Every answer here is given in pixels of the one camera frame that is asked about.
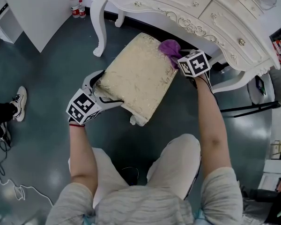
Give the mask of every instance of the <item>curved desk leg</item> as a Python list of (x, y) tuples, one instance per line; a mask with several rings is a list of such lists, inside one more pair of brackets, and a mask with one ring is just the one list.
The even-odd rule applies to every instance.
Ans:
[(212, 67), (215, 63), (219, 62), (220, 60), (224, 59), (224, 54), (220, 49), (216, 50), (212, 55), (211, 59), (208, 61), (210, 67)]
[(123, 10), (118, 10), (118, 19), (115, 22), (116, 27), (120, 28), (124, 22), (126, 12)]
[(243, 72), (242, 71), (235, 78), (232, 78), (230, 80), (227, 80), (227, 81), (224, 81), (224, 82), (221, 82), (221, 83), (218, 83), (218, 84), (212, 86), (212, 90), (214, 93), (235, 90), (235, 89), (245, 86), (254, 77), (255, 77), (255, 74), (253, 74), (252, 72), (250, 72), (250, 71)]
[(93, 54), (100, 57), (106, 46), (106, 28), (104, 22), (104, 8), (107, 0), (93, 0), (90, 6), (90, 18), (99, 39), (98, 47)]
[(270, 59), (268, 59), (258, 66), (253, 67), (251, 70), (245, 72), (242, 71), (236, 77), (212, 86), (213, 92), (224, 92), (241, 88), (245, 86), (250, 80), (252, 80), (256, 75), (261, 77), (262, 75), (266, 74), (270, 70), (272, 65), (273, 63)]

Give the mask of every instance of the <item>sneaker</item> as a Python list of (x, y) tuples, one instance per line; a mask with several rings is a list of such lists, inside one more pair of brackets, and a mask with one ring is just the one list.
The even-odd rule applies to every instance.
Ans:
[(3, 136), (1, 137), (1, 140), (4, 141), (10, 147), (11, 136), (7, 129), (7, 123), (6, 122), (1, 123), (0, 127), (3, 130)]
[(17, 108), (17, 112), (14, 114), (14, 118), (17, 119), (18, 122), (22, 122), (25, 117), (25, 104), (27, 100), (27, 91), (21, 86), (13, 98), (13, 101), (10, 103), (13, 104)]

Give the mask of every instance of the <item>white cable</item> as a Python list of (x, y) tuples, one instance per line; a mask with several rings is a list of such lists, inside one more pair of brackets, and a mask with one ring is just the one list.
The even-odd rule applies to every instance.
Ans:
[(46, 195), (42, 194), (41, 192), (39, 192), (39, 191), (38, 191), (35, 187), (33, 187), (33, 186), (27, 187), (27, 186), (24, 186), (24, 185), (20, 185), (19, 187), (17, 187), (17, 186), (15, 185), (15, 183), (14, 183), (11, 179), (8, 179), (6, 183), (0, 182), (0, 184), (3, 185), (3, 186), (5, 186), (5, 185), (7, 185), (9, 182), (11, 182), (11, 183), (14, 185), (14, 193), (15, 193), (15, 197), (16, 197), (16, 199), (17, 199), (18, 201), (20, 201), (20, 200), (25, 201), (25, 200), (26, 200), (26, 198), (25, 198), (25, 192), (24, 192), (24, 189), (23, 189), (23, 188), (32, 188), (32, 189), (34, 189), (39, 195), (41, 195), (42, 197), (47, 198), (47, 199), (49, 200), (49, 202), (50, 202), (50, 205), (53, 207), (53, 203), (52, 203), (51, 199), (50, 199), (48, 196), (46, 196)]

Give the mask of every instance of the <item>gray shirt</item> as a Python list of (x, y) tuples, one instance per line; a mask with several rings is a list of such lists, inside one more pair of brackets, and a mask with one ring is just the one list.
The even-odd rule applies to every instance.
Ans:
[[(243, 202), (232, 168), (209, 174), (202, 186), (201, 208), (213, 225), (241, 223)], [(46, 225), (81, 225), (89, 215), (95, 224), (192, 225), (195, 218), (188, 201), (166, 189), (132, 186), (104, 197), (93, 209), (93, 195), (78, 183), (67, 185), (52, 208)]]

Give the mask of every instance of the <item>purple cloth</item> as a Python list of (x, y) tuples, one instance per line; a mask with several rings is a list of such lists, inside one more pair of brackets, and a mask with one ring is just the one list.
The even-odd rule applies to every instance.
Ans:
[(164, 53), (165, 55), (168, 56), (168, 58), (170, 59), (170, 62), (172, 63), (172, 66), (175, 69), (179, 69), (178, 64), (176, 64), (173, 60), (172, 57), (175, 58), (182, 58), (182, 56), (179, 53), (179, 50), (181, 49), (180, 45), (178, 42), (176, 42), (175, 40), (165, 40), (164, 42), (160, 43), (160, 45), (158, 46), (159, 51), (161, 51), (162, 53)]

